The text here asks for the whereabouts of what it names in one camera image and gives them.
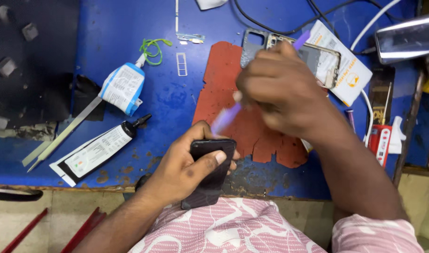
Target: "charging cable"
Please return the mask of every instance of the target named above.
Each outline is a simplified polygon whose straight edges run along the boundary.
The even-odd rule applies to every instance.
[[[374,25],[374,23],[391,7],[393,7],[396,3],[399,3],[401,0],[393,0],[392,2],[390,2],[389,4],[387,4],[385,7],[383,7],[378,13],[377,15],[375,15],[375,17],[373,19],[371,19],[371,21],[364,27],[364,29],[360,32],[360,34],[358,35],[358,37],[355,39],[355,41],[352,43],[352,47],[350,47],[350,49],[353,51],[355,49],[355,47],[357,46],[358,42],[360,41],[360,39],[363,37],[363,35],[369,30],[369,28]],[[361,90],[361,95],[363,95],[364,97],[364,101],[366,101],[366,105],[368,106],[368,111],[369,111],[369,126],[368,126],[368,131],[367,134],[364,136],[364,145],[365,147],[368,147],[368,142],[369,142],[369,136],[371,136],[371,129],[373,128],[373,108],[371,107],[371,103],[369,102],[369,98],[368,95],[366,95],[366,92],[362,89]]]

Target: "shirt sleeve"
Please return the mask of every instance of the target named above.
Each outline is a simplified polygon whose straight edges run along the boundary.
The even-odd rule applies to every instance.
[[[405,220],[373,220],[354,214],[333,226],[334,253],[423,253],[413,226]]]

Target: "purple pry tool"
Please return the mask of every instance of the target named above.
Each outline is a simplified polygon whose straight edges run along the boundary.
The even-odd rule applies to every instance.
[[[310,38],[310,30],[305,31],[302,35],[293,43],[293,47],[296,51],[299,51],[305,42]]]
[[[294,43],[293,47],[298,51],[303,44],[310,38],[310,30],[305,31]],[[241,111],[241,103],[236,102],[230,109],[222,109],[217,118],[211,124],[211,133],[218,136],[226,127],[232,123],[238,112]]]
[[[354,133],[356,133],[355,132],[355,122],[354,122],[354,110],[353,109],[347,109],[345,112],[347,114],[347,118],[349,118],[350,126],[354,130]]]

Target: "pink patterned shirt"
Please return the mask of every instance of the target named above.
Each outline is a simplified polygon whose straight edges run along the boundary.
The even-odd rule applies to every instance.
[[[422,253],[413,226],[404,220],[380,221],[359,215],[333,227],[333,252]],[[219,198],[217,204],[189,211],[167,206],[130,253],[152,252],[325,252],[291,226],[272,201]]]

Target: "purple handle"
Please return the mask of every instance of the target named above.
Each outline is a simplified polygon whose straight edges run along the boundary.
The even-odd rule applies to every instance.
[[[302,35],[293,43],[293,47],[296,51],[299,51],[305,42],[310,38],[310,30],[305,31]]]
[[[232,108],[226,109],[224,112],[220,113],[211,125],[211,132],[213,135],[218,135],[222,130],[228,127],[239,111],[241,111],[241,104],[236,102]]]

